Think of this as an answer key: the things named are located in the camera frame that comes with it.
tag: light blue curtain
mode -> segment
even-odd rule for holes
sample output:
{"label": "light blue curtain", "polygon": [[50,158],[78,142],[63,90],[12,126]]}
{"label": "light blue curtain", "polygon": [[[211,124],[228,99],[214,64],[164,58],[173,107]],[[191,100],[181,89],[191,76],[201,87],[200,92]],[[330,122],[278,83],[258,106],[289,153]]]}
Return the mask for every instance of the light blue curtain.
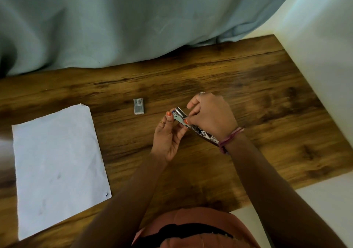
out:
{"label": "light blue curtain", "polygon": [[0,77],[237,41],[285,0],[0,0]]}

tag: white paper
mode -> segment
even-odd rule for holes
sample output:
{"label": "white paper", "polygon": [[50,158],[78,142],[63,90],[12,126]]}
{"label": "white paper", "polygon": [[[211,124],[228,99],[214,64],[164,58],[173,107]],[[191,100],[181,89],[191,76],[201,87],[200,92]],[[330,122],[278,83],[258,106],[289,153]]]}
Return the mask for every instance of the white paper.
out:
{"label": "white paper", "polygon": [[111,197],[89,107],[13,125],[18,238]]}

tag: silver ring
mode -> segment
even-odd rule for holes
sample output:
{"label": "silver ring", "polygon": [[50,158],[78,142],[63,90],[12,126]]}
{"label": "silver ring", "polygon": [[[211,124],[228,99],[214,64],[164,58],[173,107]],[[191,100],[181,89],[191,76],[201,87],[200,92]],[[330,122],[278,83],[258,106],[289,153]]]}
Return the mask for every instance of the silver ring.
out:
{"label": "silver ring", "polygon": [[199,98],[200,98],[200,94],[202,94],[202,93],[205,93],[205,92],[200,92],[200,93],[199,93]]}

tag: wooden desk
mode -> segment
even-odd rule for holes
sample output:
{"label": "wooden desk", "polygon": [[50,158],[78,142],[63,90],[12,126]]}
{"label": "wooden desk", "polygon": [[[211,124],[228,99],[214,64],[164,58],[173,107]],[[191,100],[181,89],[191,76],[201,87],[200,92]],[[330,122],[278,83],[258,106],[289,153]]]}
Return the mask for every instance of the wooden desk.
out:
{"label": "wooden desk", "polygon": [[[294,188],[353,169],[353,151],[275,36],[194,49],[104,69],[63,69],[0,81],[0,135],[11,125],[83,103],[90,107],[112,193],[152,146],[170,108],[200,91],[222,94],[239,124]],[[135,116],[133,98],[144,98]],[[15,171],[0,169],[0,247],[68,247],[105,202],[17,242]],[[162,175],[145,225],[166,211],[249,203],[230,157],[188,133]]]}

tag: pink thread bracelet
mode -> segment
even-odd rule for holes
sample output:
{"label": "pink thread bracelet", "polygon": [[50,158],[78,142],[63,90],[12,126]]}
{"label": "pink thread bracelet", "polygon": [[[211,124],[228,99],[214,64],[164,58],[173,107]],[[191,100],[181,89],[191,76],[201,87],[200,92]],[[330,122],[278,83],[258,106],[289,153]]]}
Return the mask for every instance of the pink thread bracelet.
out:
{"label": "pink thread bracelet", "polygon": [[231,132],[224,140],[218,142],[218,147],[220,148],[220,152],[222,154],[228,154],[226,148],[224,147],[227,145],[229,142],[232,141],[232,139],[239,133],[243,132],[244,128],[238,127],[236,130]]}

